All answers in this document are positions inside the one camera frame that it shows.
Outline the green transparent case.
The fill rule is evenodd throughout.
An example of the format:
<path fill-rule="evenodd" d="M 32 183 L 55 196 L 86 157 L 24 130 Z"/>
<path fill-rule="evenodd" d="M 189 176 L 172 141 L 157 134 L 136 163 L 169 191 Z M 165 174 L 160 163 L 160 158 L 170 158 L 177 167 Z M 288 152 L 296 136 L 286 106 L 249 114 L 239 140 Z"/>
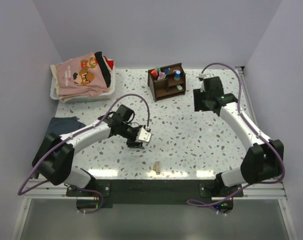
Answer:
<path fill-rule="evenodd" d="M 183 87 L 181 85 L 177 85 L 176 88 L 181 91 L 183 89 Z"/>

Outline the beige eraser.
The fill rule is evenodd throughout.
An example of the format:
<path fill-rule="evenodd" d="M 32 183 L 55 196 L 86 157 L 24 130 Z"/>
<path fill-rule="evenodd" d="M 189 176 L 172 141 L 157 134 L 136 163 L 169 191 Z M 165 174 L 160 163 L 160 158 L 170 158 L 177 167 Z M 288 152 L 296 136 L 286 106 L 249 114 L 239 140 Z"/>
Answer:
<path fill-rule="evenodd" d="M 156 161 L 152 168 L 154 171 L 161 171 L 161 164 L 159 161 Z"/>

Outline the blue grey sharpener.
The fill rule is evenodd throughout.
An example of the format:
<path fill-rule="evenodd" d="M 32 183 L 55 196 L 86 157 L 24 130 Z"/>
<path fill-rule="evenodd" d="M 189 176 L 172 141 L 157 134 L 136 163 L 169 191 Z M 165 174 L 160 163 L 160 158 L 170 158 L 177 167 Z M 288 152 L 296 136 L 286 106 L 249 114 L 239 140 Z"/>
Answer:
<path fill-rule="evenodd" d="M 180 70 L 176 70 L 174 72 L 174 81 L 178 82 L 181 79 L 181 71 Z"/>

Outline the brown wooden desk organizer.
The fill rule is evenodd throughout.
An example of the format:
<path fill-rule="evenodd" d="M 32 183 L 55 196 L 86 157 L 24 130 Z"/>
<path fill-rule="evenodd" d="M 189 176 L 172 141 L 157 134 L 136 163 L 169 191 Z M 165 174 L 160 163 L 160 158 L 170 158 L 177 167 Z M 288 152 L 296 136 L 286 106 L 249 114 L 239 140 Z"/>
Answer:
<path fill-rule="evenodd" d="M 147 71 L 147 86 L 150 88 L 153 100 L 155 102 L 164 100 L 167 98 L 173 98 L 180 95 L 185 95 L 186 93 L 186 73 L 183 69 L 182 63 L 175 63 L 167 66 L 160 67 L 161 72 L 170 68 L 169 73 L 164 79 L 154 80 L 151 75 L 151 71 L 154 69 L 149 69 Z M 180 81 L 174 81 L 175 71 L 181 71 Z M 177 89 L 177 85 L 182 86 L 182 90 Z"/>

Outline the pink capped pen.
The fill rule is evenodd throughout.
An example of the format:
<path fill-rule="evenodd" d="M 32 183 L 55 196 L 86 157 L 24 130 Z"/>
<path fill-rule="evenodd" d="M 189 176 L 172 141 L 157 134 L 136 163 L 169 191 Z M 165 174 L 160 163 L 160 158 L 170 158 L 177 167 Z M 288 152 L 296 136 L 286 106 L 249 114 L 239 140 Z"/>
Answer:
<path fill-rule="evenodd" d="M 160 72 L 159 75 L 158 75 L 158 79 L 157 80 L 161 80 L 162 76 L 163 76 L 163 72 Z"/>

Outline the orange black highlighter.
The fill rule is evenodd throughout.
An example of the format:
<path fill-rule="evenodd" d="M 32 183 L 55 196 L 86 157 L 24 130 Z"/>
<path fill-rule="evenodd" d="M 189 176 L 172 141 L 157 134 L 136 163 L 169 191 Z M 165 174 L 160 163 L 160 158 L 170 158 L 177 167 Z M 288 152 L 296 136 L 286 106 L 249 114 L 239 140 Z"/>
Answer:
<path fill-rule="evenodd" d="M 159 77 L 158 70 L 157 69 L 153 69 L 151 71 L 151 75 L 152 75 L 153 79 L 156 81 L 158 79 L 158 77 Z"/>

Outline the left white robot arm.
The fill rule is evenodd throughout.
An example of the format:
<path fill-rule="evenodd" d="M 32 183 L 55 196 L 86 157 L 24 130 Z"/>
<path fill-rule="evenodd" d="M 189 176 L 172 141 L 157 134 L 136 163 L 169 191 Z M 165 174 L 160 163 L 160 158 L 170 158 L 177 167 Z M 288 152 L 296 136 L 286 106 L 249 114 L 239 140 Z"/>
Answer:
<path fill-rule="evenodd" d="M 83 196 L 92 195 L 96 179 L 88 171 L 72 166 L 74 156 L 113 136 L 126 139 L 128 148 L 141 149 L 144 143 L 150 142 L 152 134 L 146 125 L 130 125 L 129 120 L 134 114 L 132 109 L 122 104 L 112 114 L 101 116 L 76 131 L 48 134 L 32 161 L 32 167 L 54 186 L 66 184 L 77 187 Z"/>

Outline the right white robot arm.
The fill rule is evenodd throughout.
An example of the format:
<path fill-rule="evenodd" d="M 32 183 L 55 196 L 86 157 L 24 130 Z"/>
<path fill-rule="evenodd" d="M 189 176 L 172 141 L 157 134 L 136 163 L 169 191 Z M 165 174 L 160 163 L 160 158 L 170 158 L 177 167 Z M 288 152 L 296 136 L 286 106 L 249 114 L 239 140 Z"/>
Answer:
<path fill-rule="evenodd" d="M 200 74 L 201 88 L 193 90 L 194 110 L 211 111 L 234 131 L 246 150 L 240 167 L 218 173 L 210 192 L 221 197 L 241 184 L 257 184 L 270 179 L 282 179 L 284 145 L 263 133 L 240 106 L 240 98 L 225 93 L 218 76 Z"/>

